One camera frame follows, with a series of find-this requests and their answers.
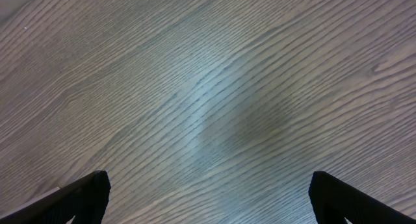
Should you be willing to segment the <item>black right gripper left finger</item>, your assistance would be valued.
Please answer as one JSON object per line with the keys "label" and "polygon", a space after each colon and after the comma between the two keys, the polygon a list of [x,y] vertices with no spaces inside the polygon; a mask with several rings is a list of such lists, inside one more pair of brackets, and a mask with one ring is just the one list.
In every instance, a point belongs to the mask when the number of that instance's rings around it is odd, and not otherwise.
{"label": "black right gripper left finger", "polygon": [[101,223],[110,190],[107,172],[94,171],[3,214],[1,224]]}

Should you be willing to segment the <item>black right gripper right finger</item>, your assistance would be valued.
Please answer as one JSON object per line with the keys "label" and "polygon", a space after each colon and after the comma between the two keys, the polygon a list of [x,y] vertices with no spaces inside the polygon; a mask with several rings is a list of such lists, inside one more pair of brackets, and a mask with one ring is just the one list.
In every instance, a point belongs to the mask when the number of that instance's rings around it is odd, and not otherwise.
{"label": "black right gripper right finger", "polygon": [[318,224],[415,224],[415,220],[324,171],[313,173],[309,198]]}

